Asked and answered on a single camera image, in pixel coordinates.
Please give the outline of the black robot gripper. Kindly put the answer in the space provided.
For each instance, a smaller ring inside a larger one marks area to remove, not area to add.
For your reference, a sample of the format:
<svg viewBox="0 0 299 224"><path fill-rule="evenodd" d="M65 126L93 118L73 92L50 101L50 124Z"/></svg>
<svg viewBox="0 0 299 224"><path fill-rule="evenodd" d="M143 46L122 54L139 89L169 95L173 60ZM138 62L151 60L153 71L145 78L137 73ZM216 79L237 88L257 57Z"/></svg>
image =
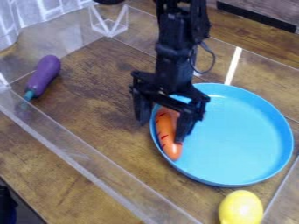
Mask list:
<svg viewBox="0 0 299 224"><path fill-rule="evenodd" d="M155 50L155 73L131 73L135 119L142 125L149 123L154 103L178 111L175 142L182 143L191 134L195 123L203 119L206 106L212 101L193 85L198 47L174 49L158 44Z"/></svg>

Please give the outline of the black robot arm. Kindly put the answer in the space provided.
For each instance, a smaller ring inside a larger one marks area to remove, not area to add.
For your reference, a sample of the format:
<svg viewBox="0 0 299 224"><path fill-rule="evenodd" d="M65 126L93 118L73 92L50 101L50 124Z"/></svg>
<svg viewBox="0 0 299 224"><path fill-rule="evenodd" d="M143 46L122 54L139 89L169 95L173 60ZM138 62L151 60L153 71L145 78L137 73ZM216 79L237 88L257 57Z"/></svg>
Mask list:
<svg viewBox="0 0 299 224"><path fill-rule="evenodd" d="M147 123L159 104L179 112L174 141L191 134L212 98L193 85L198 48L210 37L208 0L154 0L159 24L155 72L134 71L135 118Z"/></svg>

